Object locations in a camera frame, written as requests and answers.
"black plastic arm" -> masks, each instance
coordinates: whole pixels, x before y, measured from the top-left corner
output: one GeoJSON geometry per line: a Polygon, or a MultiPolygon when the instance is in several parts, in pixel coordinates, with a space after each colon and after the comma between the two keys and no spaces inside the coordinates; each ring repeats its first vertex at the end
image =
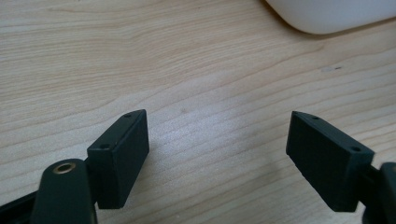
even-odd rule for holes
{"type": "Polygon", "coordinates": [[[335,212],[366,206],[365,223],[396,223],[396,163],[378,171],[374,152],[325,120],[292,112],[287,154],[335,212]]]}
{"type": "Polygon", "coordinates": [[[58,161],[43,173],[37,192],[0,207],[1,223],[97,223],[101,209],[125,205],[149,154],[147,114],[121,116],[88,149],[85,161],[58,161]]]}

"screw hole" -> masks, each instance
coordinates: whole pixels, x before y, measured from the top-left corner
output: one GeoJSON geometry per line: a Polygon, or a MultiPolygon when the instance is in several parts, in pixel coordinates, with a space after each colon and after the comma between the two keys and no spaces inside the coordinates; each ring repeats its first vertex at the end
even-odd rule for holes
{"type": "Polygon", "coordinates": [[[102,144],[100,145],[101,149],[108,149],[110,147],[110,144],[102,144]]]}
{"type": "Polygon", "coordinates": [[[76,164],[75,163],[67,162],[67,163],[63,163],[63,164],[60,164],[59,166],[55,167],[55,169],[53,169],[52,172],[57,174],[57,175],[62,175],[62,174],[69,173],[74,168],[76,168],[76,164]]]}
{"type": "Polygon", "coordinates": [[[352,147],[351,149],[356,151],[356,152],[360,152],[361,151],[361,149],[359,147],[352,147]]]}

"wood grain surface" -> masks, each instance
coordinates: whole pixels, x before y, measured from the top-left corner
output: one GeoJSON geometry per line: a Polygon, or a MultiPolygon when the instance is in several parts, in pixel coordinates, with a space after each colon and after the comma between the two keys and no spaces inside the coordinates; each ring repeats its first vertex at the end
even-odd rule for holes
{"type": "Polygon", "coordinates": [[[150,153],[100,223],[361,223],[286,155],[292,110],[396,161],[394,19],[308,35],[258,0],[2,0],[0,78],[0,204],[142,108],[150,153]]]}

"black plastic part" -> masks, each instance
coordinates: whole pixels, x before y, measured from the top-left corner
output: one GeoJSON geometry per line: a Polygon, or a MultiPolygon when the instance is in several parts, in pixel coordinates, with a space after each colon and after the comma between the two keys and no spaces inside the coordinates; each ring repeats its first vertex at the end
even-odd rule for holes
{"type": "Polygon", "coordinates": [[[99,208],[122,208],[149,154],[146,111],[123,115],[87,151],[89,169],[99,174],[99,208]]]}
{"type": "Polygon", "coordinates": [[[388,224],[396,224],[396,163],[382,164],[379,173],[379,198],[383,204],[388,224]]]}
{"type": "Polygon", "coordinates": [[[360,174],[374,152],[316,116],[292,112],[287,154],[335,212],[354,212],[360,174]]]}
{"type": "Polygon", "coordinates": [[[58,161],[44,171],[31,223],[97,223],[84,161],[58,161]]]}
{"type": "Polygon", "coordinates": [[[4,224],[29,223],[35,204],[35,192],[0,207],[0,221],[4,224]]]}

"white object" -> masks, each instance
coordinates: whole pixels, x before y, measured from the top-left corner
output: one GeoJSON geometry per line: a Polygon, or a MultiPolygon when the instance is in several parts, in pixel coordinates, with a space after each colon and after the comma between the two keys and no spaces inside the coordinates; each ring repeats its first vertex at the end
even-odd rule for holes
{"type": "Polygon", "coordinates": [[[267,0],[290,25],[317,35],[396,17],[396,0],[267,0]]]}

